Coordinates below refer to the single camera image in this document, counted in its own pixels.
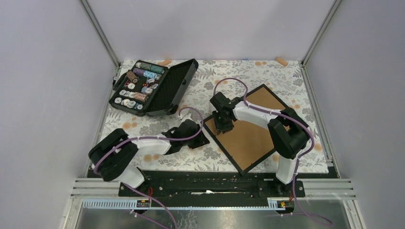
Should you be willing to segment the brown cardboard backing board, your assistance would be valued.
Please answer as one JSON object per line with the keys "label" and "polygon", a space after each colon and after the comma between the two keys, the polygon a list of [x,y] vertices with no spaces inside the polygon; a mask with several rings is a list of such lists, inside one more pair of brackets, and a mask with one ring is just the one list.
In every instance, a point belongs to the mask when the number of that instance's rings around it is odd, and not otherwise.
{"label": "brown cardboard backing board", "polygon": [[280,156],[274,150],[268,129],[246,121],[236,121],[231,131],[217,134],[211,116],[204,122],[208,134],[231,161],[231,168],[242,175],[248,172],[276,172]]}

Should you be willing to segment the black picture frame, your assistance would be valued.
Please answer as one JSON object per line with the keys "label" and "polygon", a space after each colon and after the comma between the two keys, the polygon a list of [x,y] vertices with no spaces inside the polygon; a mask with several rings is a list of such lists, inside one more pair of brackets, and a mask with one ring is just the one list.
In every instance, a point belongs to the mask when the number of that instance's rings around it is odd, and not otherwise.
{"label": "black picture frame", "polygon": [[258,103],[261,109],[275,107],[277,113],[300,123],[247,108],[241,103],[236,107],[239,119],[216,123],[217,112],[214,111],[204,121],[206,131],[241,175],[275,152],[281,154],[277,173],[281,176],[292,175],[297,155],[310,139],[304,130],[308,125],[264,84],[248,92],[247,100]]}

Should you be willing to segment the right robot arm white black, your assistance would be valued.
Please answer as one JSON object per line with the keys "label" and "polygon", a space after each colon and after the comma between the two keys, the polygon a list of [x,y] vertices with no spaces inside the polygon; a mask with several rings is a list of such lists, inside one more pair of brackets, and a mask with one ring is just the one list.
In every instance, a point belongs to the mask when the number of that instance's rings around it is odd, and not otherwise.
{"label": "right robot arm white black", "polygon": [[229,99],[222,92],[210,99],[214,106],[213,119],[217,133],[224,134],[233,129],[233,122],[245,121],[268,129],[274,149],[280,155],[275,193],[285,197],[292,190],[298,154],[311,139],[308,125],[294,109],[273,110],[252,104],[245,97]]}

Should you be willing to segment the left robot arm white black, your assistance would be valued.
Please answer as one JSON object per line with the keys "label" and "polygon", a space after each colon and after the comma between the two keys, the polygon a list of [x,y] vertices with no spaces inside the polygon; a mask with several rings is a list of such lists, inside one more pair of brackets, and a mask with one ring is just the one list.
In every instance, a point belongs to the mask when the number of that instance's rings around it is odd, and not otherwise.
{"label": "left robot arm white black", "polygon": [[130,164],[136,156],[166,156],[178,153],[183,147],[195,149],[209,143],[202,125],[188,115],[178,126],[153,136],[136,137],[122,128],[115,129],[88,153],[94,173],[105,182],[119,181],[129,185],[136,196],[148,191],[142,170]]}

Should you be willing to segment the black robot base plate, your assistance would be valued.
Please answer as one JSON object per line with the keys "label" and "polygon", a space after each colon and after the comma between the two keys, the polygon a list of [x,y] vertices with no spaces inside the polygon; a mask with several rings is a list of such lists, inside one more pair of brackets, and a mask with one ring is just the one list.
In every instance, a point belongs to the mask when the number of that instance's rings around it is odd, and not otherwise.
{"label": "black robot base plate", "polygon": [[300,174],[295,185],[282,186],[275,173],[145,171],[138,191],[166,204],[259,206],[266,199],[289,200],[295,189],[299,200],[337,200],[335,173]]}

